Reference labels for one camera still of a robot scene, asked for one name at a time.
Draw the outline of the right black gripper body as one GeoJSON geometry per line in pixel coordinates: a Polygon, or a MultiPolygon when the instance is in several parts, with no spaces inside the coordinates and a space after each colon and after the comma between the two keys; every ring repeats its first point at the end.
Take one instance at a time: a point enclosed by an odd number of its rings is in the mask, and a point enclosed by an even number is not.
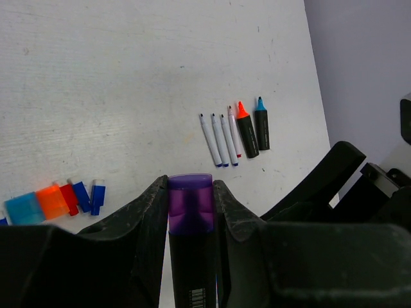
{"type": "Polygon", "coordinates": [[[338,223],[410,224],[410,177],[367,163],[361,177],[332,210],[338,223]]]}

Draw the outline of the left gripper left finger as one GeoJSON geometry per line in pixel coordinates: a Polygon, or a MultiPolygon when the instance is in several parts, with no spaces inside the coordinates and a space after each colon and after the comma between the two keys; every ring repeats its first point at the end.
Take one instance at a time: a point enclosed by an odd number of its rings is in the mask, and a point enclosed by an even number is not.
{"type": "Polygon", "coordinates": [[[1,306],[157,307],[167,179],[76,234],[54,225],[1,227],[1,306]]]}

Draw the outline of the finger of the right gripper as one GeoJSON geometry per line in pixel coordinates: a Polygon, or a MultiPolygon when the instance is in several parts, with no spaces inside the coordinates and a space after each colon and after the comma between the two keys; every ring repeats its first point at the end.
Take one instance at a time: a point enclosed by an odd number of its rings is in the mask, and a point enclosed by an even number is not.
{"type": "Polygon", "coordinates": [[[337,142],[279,203],[261,216],[264,221],[331,221],[330,201],[365,160],[347,141],[337,142]]]}

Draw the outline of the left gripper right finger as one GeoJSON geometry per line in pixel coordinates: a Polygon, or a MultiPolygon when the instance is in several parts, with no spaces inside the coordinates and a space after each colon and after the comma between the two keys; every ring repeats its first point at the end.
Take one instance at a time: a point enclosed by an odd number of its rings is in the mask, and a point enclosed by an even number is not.
{"type": "Polygon", "coordinates": [[[266,222],[213,184],[220,307],[409,307],[410,233],[391,224],[266,222]]]}

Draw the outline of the purple capped black highlighter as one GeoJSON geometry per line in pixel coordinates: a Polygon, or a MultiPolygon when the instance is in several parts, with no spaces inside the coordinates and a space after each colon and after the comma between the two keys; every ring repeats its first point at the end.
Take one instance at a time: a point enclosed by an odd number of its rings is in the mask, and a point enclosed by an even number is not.
{"type": "Polygon", "coordinates": [[[175,307],[216,306],[216,235],[169,235],[175,307]]]}

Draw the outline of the blue pen cap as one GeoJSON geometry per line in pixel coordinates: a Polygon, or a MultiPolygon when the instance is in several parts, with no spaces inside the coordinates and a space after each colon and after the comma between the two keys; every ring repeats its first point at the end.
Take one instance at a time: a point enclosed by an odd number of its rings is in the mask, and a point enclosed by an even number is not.
{"type": "Polygon", "coordinates": [[[91,215],[98,216],[104,205],[106,185],[104,180],[95,179],[91,188],[91,215]]]}
{"type": "Polygon", "coordinates": [[[1,211],[0,212],[0,225],[1,226],[7,226],[8,225],[8,221],[6,216],[4,215],[4,213],[1,211]]]}
{"type": "Polygon", "coordinates": [[[78,205],[80,206],[81,210],[84,213],[90,212],[91,211],[90,197],[85,188],[84,183],[81,180],[78,180],[76,178],[70,178],[69,181],[72,185],[74,194],[78,200],[78,205]]]}

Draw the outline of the red pen cap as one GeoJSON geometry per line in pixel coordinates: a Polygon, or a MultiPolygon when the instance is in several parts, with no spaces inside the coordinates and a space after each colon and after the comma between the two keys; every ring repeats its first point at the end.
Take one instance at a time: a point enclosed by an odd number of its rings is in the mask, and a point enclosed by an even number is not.
{"type": "Polygon", "coordinates": [[[64,200],[69,208],[70,216],[75,216],[79,213],[78,210],[78,199],[74,193],[73,186],[71,184],[65,184],[60,186],[60,191],[64,200]]]}

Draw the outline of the white pen blue end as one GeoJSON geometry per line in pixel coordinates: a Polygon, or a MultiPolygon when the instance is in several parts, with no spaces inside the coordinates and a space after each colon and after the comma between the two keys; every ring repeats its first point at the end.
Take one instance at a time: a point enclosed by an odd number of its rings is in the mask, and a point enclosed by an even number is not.
{"type": "Polygon", "coordinates": [[[218,145],[223,167],[229,167],[229,162],[230,162],[229,154],[228,154],[227,146],[226,146],[225,139],[223,136],[221,123],[219,122],[218,117],[214,113],[212,113],[211,115],[211,120],[212,120],[214,135],[216,137],[216,143],[218,145]]]}

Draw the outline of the orange highlighter cap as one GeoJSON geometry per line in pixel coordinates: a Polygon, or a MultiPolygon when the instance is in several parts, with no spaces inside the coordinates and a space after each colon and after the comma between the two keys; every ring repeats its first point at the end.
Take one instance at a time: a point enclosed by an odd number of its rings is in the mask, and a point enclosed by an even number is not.
{"type": "Polygon", "coordinates": [[[58,185],[53,184],[47,188],[36,191],[35,195],[47,220],[69,213],[69,207],[58,185]]]}

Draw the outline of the orange capped black highlighter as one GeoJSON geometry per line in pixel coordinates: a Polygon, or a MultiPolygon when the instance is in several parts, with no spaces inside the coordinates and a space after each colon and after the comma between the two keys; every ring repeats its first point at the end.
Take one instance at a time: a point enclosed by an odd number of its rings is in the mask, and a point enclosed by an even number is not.
{"type": "Polygon", "coordinates": [[[241,101],[238,102],[236,122],[247,158],[257,157],[259,155],[259,150],[252,120],[250,114],[245,110],[241,101]]]}

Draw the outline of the small blue capped pen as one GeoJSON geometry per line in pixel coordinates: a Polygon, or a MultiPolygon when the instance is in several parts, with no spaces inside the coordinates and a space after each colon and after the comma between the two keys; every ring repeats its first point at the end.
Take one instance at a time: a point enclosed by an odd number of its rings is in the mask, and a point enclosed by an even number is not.
{"type": "Polygon", "coordinates": [[[216,142],[215,142],[215,140],[214,140],[214,138],[211,134],[210,127],[206,123],[206,120],[205,120],[205,117],[204,117],[203,113],[200,113],[199,118],[200,118],[200,124],[201,124],[202,130],[203,130],[207,145],[209,147],[209,151],[210,151],[211,156],[213,158],[214,165],[216,167],[222,167],[222,160],[221,160],[220,154],[218,152],[216,142]]]}

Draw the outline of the purple highlighter cap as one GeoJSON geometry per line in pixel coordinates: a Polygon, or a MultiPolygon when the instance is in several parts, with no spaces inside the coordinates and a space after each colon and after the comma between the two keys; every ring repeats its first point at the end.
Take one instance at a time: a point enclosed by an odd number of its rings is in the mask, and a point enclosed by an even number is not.
{"type": "Polygon", "coordinates": [[[213,177],[207,173],[168,178],[169,232],[207,234],[214,230],[213,177]]]}

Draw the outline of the blue capped black highlighter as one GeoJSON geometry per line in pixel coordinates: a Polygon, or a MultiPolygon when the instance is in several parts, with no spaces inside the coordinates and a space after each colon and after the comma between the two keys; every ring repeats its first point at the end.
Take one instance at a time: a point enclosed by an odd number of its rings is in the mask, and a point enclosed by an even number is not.
{"type": "Polygon", "coordinates": [[[268,112],[263,104],[261,96],[258,97],[257,106],[254,109],[254,121],[256,125],[256,137],[258,148],[261,151],[270,149],[270,137],[268,127],[268,112]]]}

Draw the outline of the light blue highlighter cap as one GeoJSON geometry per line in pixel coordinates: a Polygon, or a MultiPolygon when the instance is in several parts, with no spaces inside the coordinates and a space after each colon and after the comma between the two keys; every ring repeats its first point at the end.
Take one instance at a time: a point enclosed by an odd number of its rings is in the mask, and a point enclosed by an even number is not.
{"type": "Polygon", "coordinates": [[[34,192],[6,200],[4,205],[13,225],[35,225],[46,220],[34,192]]]}

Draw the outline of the white pen red end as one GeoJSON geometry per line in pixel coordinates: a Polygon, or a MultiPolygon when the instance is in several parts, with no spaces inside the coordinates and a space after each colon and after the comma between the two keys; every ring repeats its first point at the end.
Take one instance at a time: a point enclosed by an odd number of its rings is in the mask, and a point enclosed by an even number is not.
{"type": "Polygon", "coordinates": [[[232,107],[229,105],[228,107],[228,118],[229,118],[229,126],[231,129],[231,136],[232,136],[232,141],[234,144],[234,149],[236,152],[236,156],[238,158],[241,158],[241,148],[240,148],[240,139],[238,136],[238,131],[237,131],[237,127],[236,127],[236,119],[234,116],[234,112],[232,107]]]}

